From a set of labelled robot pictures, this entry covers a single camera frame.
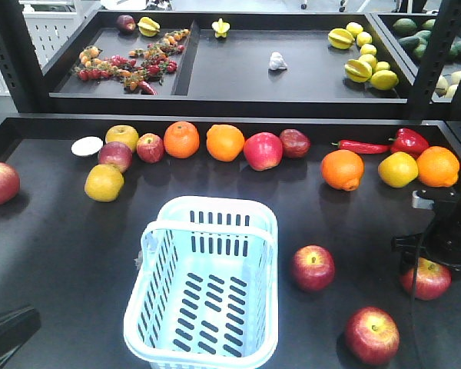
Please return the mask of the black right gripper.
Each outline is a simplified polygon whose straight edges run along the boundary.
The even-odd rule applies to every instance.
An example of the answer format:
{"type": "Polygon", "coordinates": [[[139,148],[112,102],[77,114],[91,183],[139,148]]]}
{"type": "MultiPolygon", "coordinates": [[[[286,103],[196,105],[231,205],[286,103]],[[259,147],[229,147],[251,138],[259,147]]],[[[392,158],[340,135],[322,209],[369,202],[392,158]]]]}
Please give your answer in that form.
{"type": "Polygon", "coordinates": [[[459,199],[449,207],[437,208],[429,225],[418,234],[392,238],[391,249],[401,253],[401,265],[407,268],[419,257],[446,266],[461,278],[461,188],[459,199]]]}

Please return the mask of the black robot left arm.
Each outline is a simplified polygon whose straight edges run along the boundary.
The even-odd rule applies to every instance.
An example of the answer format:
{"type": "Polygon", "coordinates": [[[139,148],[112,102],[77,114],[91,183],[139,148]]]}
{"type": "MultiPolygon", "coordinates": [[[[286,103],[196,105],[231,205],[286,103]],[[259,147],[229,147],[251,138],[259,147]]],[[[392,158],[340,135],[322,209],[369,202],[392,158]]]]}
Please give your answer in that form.
{"type": "Polygon", "coordinates": [[[0,368],[40,329],[39,311],[31,305],[0,313],[0,368]]]}

